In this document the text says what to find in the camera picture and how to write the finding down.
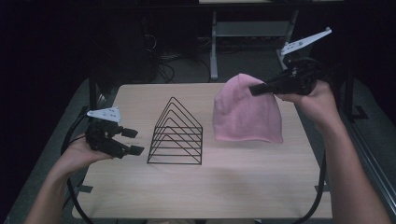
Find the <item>floor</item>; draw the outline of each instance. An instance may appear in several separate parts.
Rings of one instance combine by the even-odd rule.
[[[281,71],[279,61],[276,57],[275,49],[279,45],[274,40],[264,39],[261,49],[250,50],[224,50],[218,55],[219,79],[216,82],[226,82],[230,77],[239,73],[245,73],[254,77],[263,78],[272,76]],[[199,54],[194,59],[181,57],[177,60],[170,61],[169,59],[177,57],[175,53],[167,53],[163,57],[166,66],[160,65],[158,75],[151,83],[188,83],[188,82],[207,82],[209,80],[209,54],[207,50]],[[171,78],[172,69],[175,71],[175,76]],[[396,186],[396,163],[392,162],[396,158],[396,128],[382,113],[380,108],[375,104],[375,100],[370,91],[358,81],[355,83],[355,104],[361,105],[365,110],[369,119],[357,120],[356,126],[361,130],[362,135],[366,139],[376,159],[381,164],[384,173],[387,174],[389,182],[392,186]],[[111,93],[105,96],[102,101],[102,107],[112,105],[112,102],[117,94],[118,88],[113,88]],[[22,223],[29,211],[30,206],[35,200],[35,196],[46,177],[46,173],[53,163],[59,158],[60,147],[64,140],[68,128],[76,119],[80,109],[84,105],[89,104],[89,89],[88,80],[81,83],[81,86],[76,91],[69,106],[64,111],[64,115],[58,123],[58,126],[49,139],[44,151],[37,162],[35,169],[31,173],[28,181],[23,187],[18,200],[15,202],[10,214],[9,220],[5,223]],[[312,145],[313,151],[320,163],[321,155],[323,153],[323,143],[318,132],[315,130],[313,124],[300,113],[301,120],[307,132],[308,138]],[[83,133],[86,126],[80,125],[77,133]],[[73,176],[75,185],[80,182],[86,171],[81,171]],[[67,203],[64,208],[63,223],[84,223],[83,220],[74,218],[71,215],[73,204]],[[265,219],[262,223],[283,224],[291,223],[292,219]],[[94,219],[94,223],[132,223],[139,224],[143,220],[116,220],[116,219]],[[306,223],[332,223],[331,219],[310,219]]]

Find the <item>right hand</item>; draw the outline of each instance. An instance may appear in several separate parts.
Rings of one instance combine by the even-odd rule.
[[[278,94],[277,97],[297,104],[308,118],[315,122],[322,133],[327,128],[342,123],[332,90],[327,82],[318,80],[316,87],[309,95]]]

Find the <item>metal wire frame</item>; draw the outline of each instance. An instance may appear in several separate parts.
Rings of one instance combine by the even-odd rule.
[[[171,97],[155,125],[147,163],[201,165],[203,131],[186,107]]]

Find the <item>pink knit hat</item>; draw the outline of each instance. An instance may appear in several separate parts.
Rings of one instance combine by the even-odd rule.
[[[283,143],[282,118],[275,96],[252,96],[249,86],[261,80],[239,74],[227,81],[215,98],[213,128],[216,140],[262,140]]]

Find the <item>table top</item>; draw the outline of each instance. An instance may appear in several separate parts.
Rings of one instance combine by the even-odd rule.
[[[90,166],[78,200],[89,217],[114,218],[278,218],[301,217],[316,197],[319,166],[293,104],[278,101],[283,144],[214,139],[214,98],[223,83],[148,84],[120,87],[114,105],[141,156],[99,161]],[[201,123],[202,165],[147,164],[154,126],[176,97]],[[332,217],[324,192],[313,217]]]

